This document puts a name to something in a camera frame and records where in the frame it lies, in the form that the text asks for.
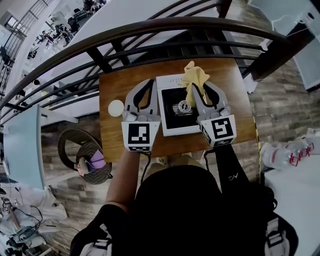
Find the light blue table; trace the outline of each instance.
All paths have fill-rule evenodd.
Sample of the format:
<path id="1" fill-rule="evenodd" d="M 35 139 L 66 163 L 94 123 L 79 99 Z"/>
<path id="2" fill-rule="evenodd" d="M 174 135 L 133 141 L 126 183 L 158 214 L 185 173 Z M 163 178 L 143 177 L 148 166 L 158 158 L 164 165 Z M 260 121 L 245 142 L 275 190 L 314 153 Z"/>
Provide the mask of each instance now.
<path id="1" fill-rule="evenodd" d="M 57 118 L 78 123 L 78 119 L 39 105 L 18 114 L 3 127 L 4 162 L 8 176 L 17 182 L 43 190 L 45 186 L 77 176 L 76 171 L 46 179 L 41 149 L 41 118 Z"/>

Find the yellow cloth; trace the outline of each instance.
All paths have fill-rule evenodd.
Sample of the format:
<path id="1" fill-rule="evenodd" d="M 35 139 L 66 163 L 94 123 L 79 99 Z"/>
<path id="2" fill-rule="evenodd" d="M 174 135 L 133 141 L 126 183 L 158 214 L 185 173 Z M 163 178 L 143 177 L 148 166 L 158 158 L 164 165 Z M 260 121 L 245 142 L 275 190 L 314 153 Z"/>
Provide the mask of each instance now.
<path id="1" fill-rule="evenodd" d="M 190 61 L 189 64 L 185 66 L 184 75 L 180 85 L 182 87 L 186 87 L 187 95 L 185 100 L 191 107 L 196 107 L 195 98 L 192 93 L 192 83 L 199 87 L 201 95 L 204 96 L 204 83 L 209 79 L 209 77 L 210 75 L 206 74 L 201 67 L 195 66 L 194 61 Z"/>

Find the black sleeve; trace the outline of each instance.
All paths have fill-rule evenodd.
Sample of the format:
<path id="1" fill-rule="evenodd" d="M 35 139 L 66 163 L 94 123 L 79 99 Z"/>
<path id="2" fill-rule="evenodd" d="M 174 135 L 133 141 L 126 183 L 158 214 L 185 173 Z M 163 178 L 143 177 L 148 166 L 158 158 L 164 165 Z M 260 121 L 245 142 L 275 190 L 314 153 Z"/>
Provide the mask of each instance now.
<path id="1" fill-rule="evenodd" d="M 121 244 L 126 240 L 128 217 L 123 209 L 113 204 L 101 207 L 93 221 L 72 240 L 70 256 L 79 256 L 85 245 L 105 239 L 106 233 L 100 228 L 104 224 L 112 238 L 112 255 L 119 255 Z"/>

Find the forearm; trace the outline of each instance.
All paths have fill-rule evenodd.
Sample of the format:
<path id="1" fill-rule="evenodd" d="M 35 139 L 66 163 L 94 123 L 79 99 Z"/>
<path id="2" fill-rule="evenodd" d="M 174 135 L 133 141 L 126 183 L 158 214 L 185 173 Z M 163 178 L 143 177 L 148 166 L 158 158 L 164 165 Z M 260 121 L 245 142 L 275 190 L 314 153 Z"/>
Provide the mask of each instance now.
<path id="1" fill-rule="evenodd" d="M 128 205 L 135 200 L 139 162 L 139 153 L 124 150 L 111 180 L 106 195 L 106 204 L 123 206 L 122 208 L 126 210 Z"/>

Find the wooden tabletop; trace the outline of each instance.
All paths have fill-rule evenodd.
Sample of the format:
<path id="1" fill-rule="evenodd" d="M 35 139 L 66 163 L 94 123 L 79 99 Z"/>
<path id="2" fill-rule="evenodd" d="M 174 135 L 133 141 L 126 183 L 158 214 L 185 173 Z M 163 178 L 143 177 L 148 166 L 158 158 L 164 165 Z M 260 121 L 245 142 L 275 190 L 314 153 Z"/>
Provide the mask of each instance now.
<path id="1" fill-rule="evenodd" d="M 191 59 L 183 59 L 141 65 L 100 77 L 100 132 L 106 162 L 117 162 L 124 150 L 121 126 L 123 118 L 122 116 L 110 116 L 108 113 L 110 102 L 121 100 L 125 103 L 128 92 L 144 80 L 184 73 L 184 67 L 190 61 Z M 210 75 L 210 82 L 224 91 L 231 107 L 231 114 L 235 116 L 237 137 L 234 143 L 254 140 L 256 130 L 251 106 L 236 61 L 231 58 L 197 58 L 194 59 L 194 63 Z M 160 126 L 153 144 L 152 157 L 170 156 L 208 148 L 209 144 L 202 133 L 164 137 Z"/>

